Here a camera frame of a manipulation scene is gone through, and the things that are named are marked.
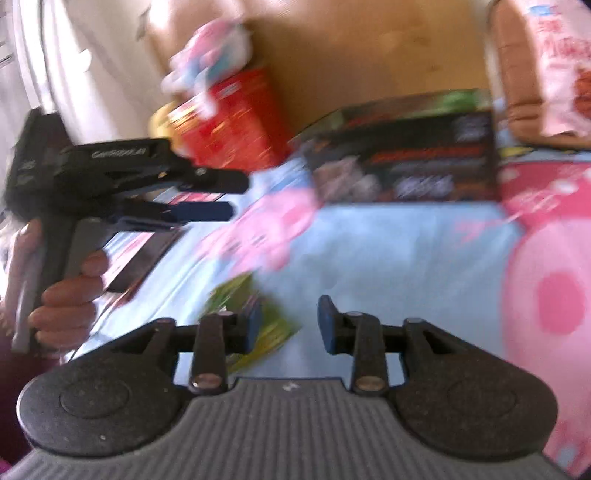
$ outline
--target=plush toy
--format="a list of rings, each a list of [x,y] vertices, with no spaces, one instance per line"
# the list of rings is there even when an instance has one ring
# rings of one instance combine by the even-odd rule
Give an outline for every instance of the plush toy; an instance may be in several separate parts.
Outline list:
[[[251,56],[249,33],[240,23],[212,20],[170,59],[171,73],[164,78],[162,89],[165,93],[195,96],[202,116],[211,118],[217,107],[208,89],[242,70]]]

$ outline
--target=red container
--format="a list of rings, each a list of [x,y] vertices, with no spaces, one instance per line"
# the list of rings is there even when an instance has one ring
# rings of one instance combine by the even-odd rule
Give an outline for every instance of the red container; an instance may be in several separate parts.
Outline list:
[[[195,165],[250,173],[276,167],[291,154],[291,134],[264,69],[243,70],[211,93],[213,118],[199,118],[194,99],[169,114]]]

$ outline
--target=gray grip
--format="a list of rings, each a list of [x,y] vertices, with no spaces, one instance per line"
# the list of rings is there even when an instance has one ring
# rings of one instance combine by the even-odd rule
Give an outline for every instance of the gray grip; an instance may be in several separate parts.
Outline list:
[[[44,228],[44,235],[49,229]],[[64,278],[72,278],[80,274],[80,267],[86,257],[95,250],[101,249],[109,241],[115,227],[98,218],[85,218],[80,220],[72,233],[68,248],[61,249],[67,255],[65,269],[59,278],[52,279],[48,285],[40,288],[40,278],[47,267],[47,242],[33,254],[27,264],[22,290],[18,299],[17,318],[15,323],[15,335],[12,338],[12,351],[15,353],[49,353],[46,348],[40,348],[34,339],[35,332],[29,328],[27,319],[31,312],[41,305],[41,295],[45,288]],[[60,255],[59,252],[49,250],[50,255]]]

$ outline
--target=metal screw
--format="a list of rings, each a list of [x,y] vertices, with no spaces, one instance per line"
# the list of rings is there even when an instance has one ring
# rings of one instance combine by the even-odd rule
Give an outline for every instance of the metal screw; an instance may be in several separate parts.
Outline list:
[[[213,390],[222,385],[222,377],[216,374],[199,374],[193,378],[192,384],[195,388]]]
[[[355,386],[364,392],[379,392],[384,389],[386,382],[380,377],[364,375],[357,379]]]

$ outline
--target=pink toy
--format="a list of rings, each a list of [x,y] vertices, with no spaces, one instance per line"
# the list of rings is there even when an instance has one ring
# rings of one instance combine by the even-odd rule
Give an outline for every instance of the pink toy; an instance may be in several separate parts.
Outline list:
[[[209,88],[242,70],[252,56],[250,36],[240,23],[218,18],[200,27],[170,60],[171,73],[162,81],[165,93],[196,98],[200,115],[216,115]]]
[[[265,195],[236,221],[205,237],[197,253],[233,259],[232,275],[259,267],[279,270],[289,262],[290,242],[308,229],[316,210],[309,188]]]

